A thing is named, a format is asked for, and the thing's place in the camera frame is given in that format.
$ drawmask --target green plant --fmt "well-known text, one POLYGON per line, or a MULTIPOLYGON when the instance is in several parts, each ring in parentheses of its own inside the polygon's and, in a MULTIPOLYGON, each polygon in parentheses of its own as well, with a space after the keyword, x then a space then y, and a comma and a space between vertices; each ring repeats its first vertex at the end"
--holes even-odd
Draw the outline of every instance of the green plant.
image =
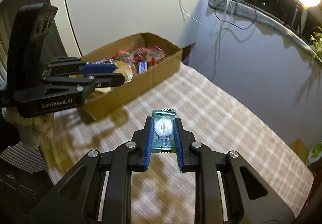
POLYGON ((312 61, 316 57, 319 57, 320 60, 322 60, 322 29, 319 26, 318 26, 318 29, 321 30, 321 32, 313 32, 315 36, 313 37, 313 35, 311 35, 311 38, 310 38, 316 53, 312 56, 312 61))

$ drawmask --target cardboard box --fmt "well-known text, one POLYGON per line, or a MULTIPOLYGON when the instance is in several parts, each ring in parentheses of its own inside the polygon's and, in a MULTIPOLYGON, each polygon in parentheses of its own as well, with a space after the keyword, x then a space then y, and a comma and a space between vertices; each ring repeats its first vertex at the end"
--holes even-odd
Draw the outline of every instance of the cardboard box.
POLYGON ((113 57, 119 50, 132 52, 138 46, 153 47, 155 45, 165 52, 167 56, 165 60, 149 68, 147 72, 133 76, 129 83, 115 88, 114 91, 87 100, 83 108, 94 120, 105 117, 108 113, 130 102, 177 72, 180 67, 182 50, 169 41, 147 32, 117 40, 82 58, 85 61, 94 62, 113 57))
POLYGON ((301 161, 306 164, 308 149, 301 139, 293 141, 290 145, 290 148, 299 156, 301 161))

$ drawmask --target checkered tablecloth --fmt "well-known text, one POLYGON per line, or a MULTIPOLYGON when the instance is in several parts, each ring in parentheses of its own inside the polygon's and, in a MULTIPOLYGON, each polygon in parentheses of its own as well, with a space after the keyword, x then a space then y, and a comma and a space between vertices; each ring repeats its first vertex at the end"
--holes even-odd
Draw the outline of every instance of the checkered tablecloth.
MULTIPOLYGON (((54 183, 89 150, 114 150, 142 129, 156 109, 176 109, 184 129, 212 150, 238 151, 297 216, 313 176, 258 117, 203 75, 185 65, 147 93, 93 122, 81 108, 55 114, 54 137, 41 151, 54 183)), ((180 173, 176 155, 152 154, 149 170, 132 175, 133 223, 193 223, 194 173, 180 173)))

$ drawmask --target metal screw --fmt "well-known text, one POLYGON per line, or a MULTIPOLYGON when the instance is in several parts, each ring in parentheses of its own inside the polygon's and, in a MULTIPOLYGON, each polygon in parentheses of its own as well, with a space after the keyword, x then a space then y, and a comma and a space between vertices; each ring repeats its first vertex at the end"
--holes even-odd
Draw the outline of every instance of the metal screw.
POLYGON ((126 147, 128 148, 134 148, 136 146, 136 143, 134 141, 129 141, 126 143, 126 147))
POLYGON ((237 151, 230 151, 229 156, 235 159, 239 157, 239 153, 237 151))
POLYGON ((88 156, 95 158, 99 153, 96 150, 91 150, 88 152, 88 156))
POLYGON ((202 144, 199 141, 194 141, 194 142, 192 142, 192 146, 194 148, 200 148, 202 146, 202 144))

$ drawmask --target white round candy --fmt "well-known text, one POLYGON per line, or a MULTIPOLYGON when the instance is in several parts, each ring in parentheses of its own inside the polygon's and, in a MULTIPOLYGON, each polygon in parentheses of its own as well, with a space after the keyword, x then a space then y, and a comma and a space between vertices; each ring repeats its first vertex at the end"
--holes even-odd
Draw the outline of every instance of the white round candy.
POLYGON ((167 137, 172 133, 172 122, 166 119, 158 120, 154 126, 154 130, 160 137, 167 137))

